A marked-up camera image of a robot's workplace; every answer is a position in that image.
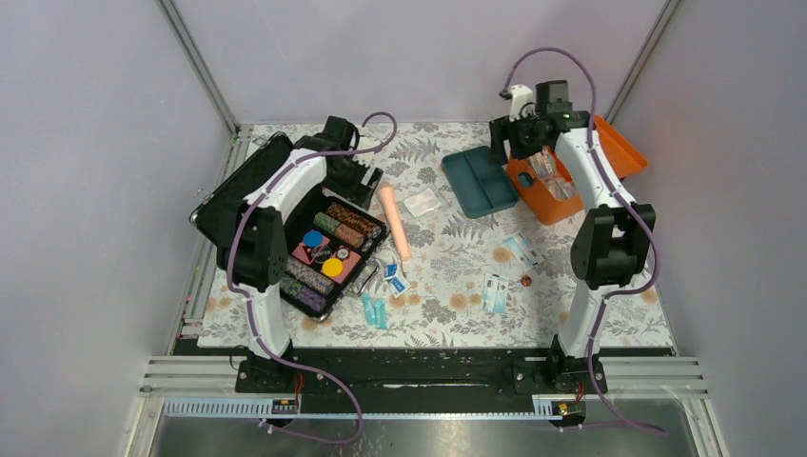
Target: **metal floor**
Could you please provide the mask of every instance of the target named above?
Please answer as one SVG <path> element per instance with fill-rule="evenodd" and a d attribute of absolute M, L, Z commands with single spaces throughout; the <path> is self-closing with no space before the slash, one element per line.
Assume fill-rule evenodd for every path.
<path fill-rule="evenodd" d="M 543 456 L 698 455 L 684 410 L 675 401 L 621 401 L 632 419 L 649 421 L 670 431 L 665 438 L 629 427 L 558 433 L 543 421 L 516 420 L 371 420 L 364 435 L 344 446 L 323 445 L 257 428 L 254 419 L 164 417 L 152 456 Z M 587 423 L 612 421 L 599 402 L 589 402 Z M 288 427 L 328 437 L 353 433 L 353 421 L 298 420 Z"/>

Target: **blue poker chip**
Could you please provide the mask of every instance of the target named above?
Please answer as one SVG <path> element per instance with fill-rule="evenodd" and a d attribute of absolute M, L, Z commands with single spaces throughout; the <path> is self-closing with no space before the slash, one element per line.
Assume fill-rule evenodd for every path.
<path fill-rule="evenodd" d="M 303 237 L 303 244 L 308 246 L 309 248 L 314 248 L 315 246 L 319 246 L 323 243 L 323 235 L 317 231 L 312 230 L 309 233 L 306 233 Z"/>

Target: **poker chip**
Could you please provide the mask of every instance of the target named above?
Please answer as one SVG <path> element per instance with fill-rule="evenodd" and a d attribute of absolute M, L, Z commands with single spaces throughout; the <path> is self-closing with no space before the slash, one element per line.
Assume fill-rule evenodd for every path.
<path fill-rule="evenodd" d="M 317 230 L 312 230 L 309 233 L 306 233 L 305 236 L 303 237 L 303 244 L 308 246 L 309 248 L 319 246 L 322 243 L 323 243 L 323 235 Z"/>
<path fill-rule="evenodd" d="M 335 278 L 342 272 L 342 261 L 339 259 L 328 259 L 323 264 L 323 274 Z"/>
<path fill-rule="evenodd" d="M 314 262 L 321 264 L 333 255 L 333 250 L 329 246 L 318 246 L 311 250 L 311 258 Z"/>

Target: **small packet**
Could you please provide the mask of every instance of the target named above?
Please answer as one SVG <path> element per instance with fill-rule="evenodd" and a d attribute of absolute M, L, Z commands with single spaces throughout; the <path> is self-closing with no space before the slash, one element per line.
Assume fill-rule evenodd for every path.
<path fill-rule="evenodd" d="M 386 305 L 383 299 L 376 300 L 376 328 L 386 330 Z"/>
<path fill-rule="evenodd" d="M 443 200 L 440 193 L 434 186 L 428 186 L 420 193 L 416 193 L 411 197 L 403 199 L 403 205 L 409 211 L 412 217 L 418 218 L 433 211 L 443 205 Z"/>
<path fill-rule="evenodd" d="M 367 324 L 370 326 L 376 325 L 376 310 L 373 307 L 373 300 L 368 293 L 362 294 L 362 302 L 364 303 L 364 314 L 367 316 Z"/>
<path fill-rule="evenodd" d="M 574 183 L 570 183 L 560 176 L 554 178 L 542 178 L 541 181 L 549 190 L 549 193 L 558 201 L 568 200 L 577 196 L 578 190 Z"/>
<path fill-rule="evenodd" d="M 395 298 L 400 297 L 409 288 L 409 281 L 406 281 L 401 274 L 395 273 L 391 279 L 387 281 L 392 287 L 392 296 Z"/>
<path fill-rule="evenodd" d="M 398 265 L 397 264 L 389 264 L 384 267 L 384 279 L 389 281 L 398 273 Z"/>
<path fill-rule="evenodd" d="M 510 280 L 498 274 L 487 273 L 482 288 L 482 310 L 497 314 L 507 313 L 507 289 Z"/>
<path fill-rule="evenodd" d="M 543 256 L 521 232 L 508 236 L 502 243 L 527 269 L 543 262 Z"/>
<path fill-rule="evenodd" d="M 558 174 L 555 157 L 549 153 L 548 148 L 544 148 L 541 152 L 531 155 L 529 157 L 529 164 L 532 170 L 535 171 L 535 175 L 541 179 Z"/>

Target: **plastic container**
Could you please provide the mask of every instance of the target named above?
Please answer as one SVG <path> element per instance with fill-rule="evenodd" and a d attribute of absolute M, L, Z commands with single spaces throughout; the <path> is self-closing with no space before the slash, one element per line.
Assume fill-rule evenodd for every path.
<path fill-rule="evenodd" d="M 602 150 L 620 179 L 647 168 L 647 159 L 611 127 L 605 119 L 596 116 L 594 122 L 597 125 L 597 132 L 600 133 Z M 568 170 L 560 160 L 558 161 L 558 174 L 567 181 L 572 180 Z M 568 200 L 557 200 L 552 196 L 552 193 L 546 188 L 541 179 L 535 175 L 526 160 L 511 160 L 507 164 L 507 176 L 524 203 L 532 209 L 538 220 L 546 226 L 551 226 L 582 210 L 582 200 L 579 196 Z"/>
<path fill-rule="evenodd" d="M 446 155 L 443 169 L 463 212 L 471 219 L 512 208 L 519 201 L 501 166 L 490 163 L 490 148 L 481 146 Z"/>

